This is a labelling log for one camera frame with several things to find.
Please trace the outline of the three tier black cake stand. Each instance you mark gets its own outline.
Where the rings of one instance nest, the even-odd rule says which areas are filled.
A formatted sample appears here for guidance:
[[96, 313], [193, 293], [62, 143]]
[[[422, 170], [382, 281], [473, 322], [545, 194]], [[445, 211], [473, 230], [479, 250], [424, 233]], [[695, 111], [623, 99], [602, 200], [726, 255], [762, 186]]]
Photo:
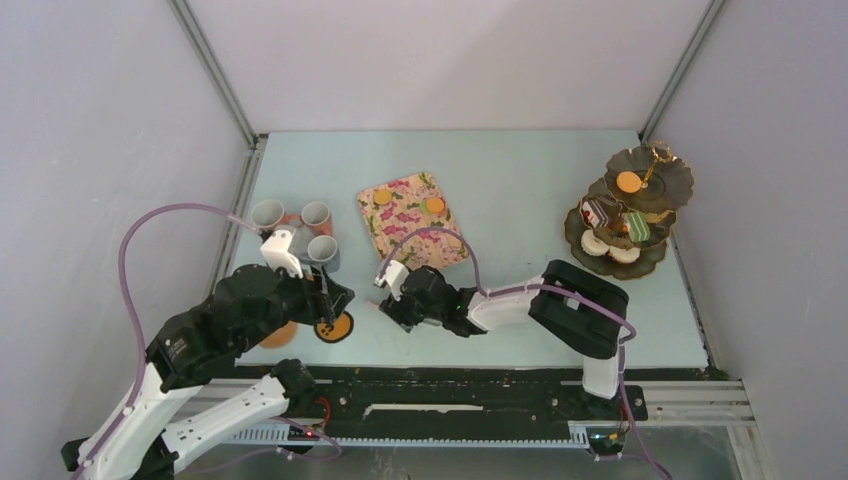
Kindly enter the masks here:
[[[639, 192], [627, 194], [618, 189], [616, 177], [623, 171], [633, 171], [643, 179], [643, 188]], [[564, 237], [572, 255], [592, 273], [617, 280], [634, 280], [653, 273], [667, 256], [678, 213], [694, 196], [694, 187], [690, 166], [664, 141], [643, 143], [617, 152], [606, 163], [604, 175], [588, 187], [586, 194], [566, 214]], [[582, 202], [589, 198], [616, 202], [620, 214], [607, 227], [592, 228], [583, 219], [580, 210]], [[651, 231], [648, 241], [630, 241], [624, 223], [624, 214], [629, 211], [645, 215]], [[632, 264], [619, 264], [608, 254], [600, 257], [586, 255], [580, 239], [587, 229], [609, 246], [639, 248], [639, 259]]]

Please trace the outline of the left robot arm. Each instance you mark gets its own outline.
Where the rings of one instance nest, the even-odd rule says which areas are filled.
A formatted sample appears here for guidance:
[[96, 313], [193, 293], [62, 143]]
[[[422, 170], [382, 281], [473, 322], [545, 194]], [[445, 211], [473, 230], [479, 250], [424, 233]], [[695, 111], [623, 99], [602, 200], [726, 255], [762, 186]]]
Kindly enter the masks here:
[[189, 420], [173, 419], [271, 333], [334, 321], [354, 297], [323, 267], [302, 276], [258, 264], [236, 269], [199, 305], [165, 322], [145, 350], [141, 384], [94, 435], [62, 446], [66, 469], [76, 479], [171, 479], [253, 423], [308, 414], [315, 380], [301, 361], [286, 359], [244, 393]]

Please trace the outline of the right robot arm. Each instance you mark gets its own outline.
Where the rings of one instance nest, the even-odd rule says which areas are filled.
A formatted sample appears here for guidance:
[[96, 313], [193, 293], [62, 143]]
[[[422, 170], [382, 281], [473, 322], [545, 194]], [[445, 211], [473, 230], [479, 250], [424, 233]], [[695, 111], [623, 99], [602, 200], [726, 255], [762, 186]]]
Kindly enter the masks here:
[[505, 326], [541, 326], [580, 354], [581, 408], [590, 418], [625, 421], [631, 414], [621, 395], [624, 345], [637, 332], [626, 319], [623, 289], [563, 260], [499, 289], [457, 288], [434, 267], [410, 269], [390, 260], [374, 284], [388, 292], [380, 311], [405, 331], [432, 323], [468, 338]]

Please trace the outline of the floral rectangular tray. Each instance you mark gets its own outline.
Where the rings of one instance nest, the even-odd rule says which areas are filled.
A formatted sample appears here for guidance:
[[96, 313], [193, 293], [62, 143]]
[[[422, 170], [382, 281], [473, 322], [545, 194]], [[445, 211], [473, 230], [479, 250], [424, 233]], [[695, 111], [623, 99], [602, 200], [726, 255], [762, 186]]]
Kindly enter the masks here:
[[[388, 189], [393, 193], [388, 205], [374, 204], [372, 196], [378, 189]], [[430, 197], [444, 200], [444, 214], [422, 213], [420, 203]], [[393, 259], [411, 269], [422, 265], [443, 269], [469, 257], [468, 249], [460, 240], [434, 230], [444, 228], [461, 233], [445, 195], [429, 172], [419, 172], [367, 188], [357, 194], [356, 201], [379, 263], [383, 263], [395, 247], [400, 249], [393, 254]]]

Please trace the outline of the chocolate cake piece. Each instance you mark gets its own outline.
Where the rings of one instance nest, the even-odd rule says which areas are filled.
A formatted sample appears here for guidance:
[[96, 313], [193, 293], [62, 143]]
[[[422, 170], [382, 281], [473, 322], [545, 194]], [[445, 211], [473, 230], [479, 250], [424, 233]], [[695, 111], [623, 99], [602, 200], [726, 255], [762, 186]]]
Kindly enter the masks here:
[[583, 219], [592, 228], [607, 227], [620, 214], [619, 205], [604, 198], [586, 199], [580, 210]]

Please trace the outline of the white donut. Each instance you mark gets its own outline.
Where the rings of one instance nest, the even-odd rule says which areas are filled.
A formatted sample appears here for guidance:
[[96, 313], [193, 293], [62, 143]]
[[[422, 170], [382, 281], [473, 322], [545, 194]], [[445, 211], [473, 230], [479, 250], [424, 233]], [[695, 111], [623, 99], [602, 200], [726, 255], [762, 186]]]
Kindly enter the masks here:
[[610, 249], [610, 246], [598, 239], [591, 229], [583, 232], [580, 244], [584, 253], [592, 257], [607, 255]]
[[609, 257], [619, 264], [632, 264], [637, 261], [641, 255], [639, 248], [620, 248], [610, 246], [608, 250]]

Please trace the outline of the orange round biscuit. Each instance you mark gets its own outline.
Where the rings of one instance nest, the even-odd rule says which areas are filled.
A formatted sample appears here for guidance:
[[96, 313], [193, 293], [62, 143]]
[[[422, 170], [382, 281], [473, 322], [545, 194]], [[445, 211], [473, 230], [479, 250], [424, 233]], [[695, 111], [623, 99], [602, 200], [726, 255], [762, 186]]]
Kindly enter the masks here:
[[623, 171], [616, 177], [616, 186], [627, 194], [635, 194], [643, 188], [643, 179], [633, 171]]
[[427, 198], [423, 206], [426, 208], [427, 212], [432, 215], [442, 215], [446, 210], [444, 200], [439, 197]]

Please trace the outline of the green striped cake slice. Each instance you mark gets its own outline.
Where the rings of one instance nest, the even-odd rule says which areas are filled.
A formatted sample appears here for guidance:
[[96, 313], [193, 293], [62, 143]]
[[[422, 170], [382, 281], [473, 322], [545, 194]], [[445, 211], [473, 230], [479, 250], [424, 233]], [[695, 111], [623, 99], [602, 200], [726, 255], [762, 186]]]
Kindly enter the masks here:
[[642, 212], [629, 211], [625, 213], [624, 223], [627, 227], [627, 233], [631, 242], [641, 243], [650, 239], [650, 226]]

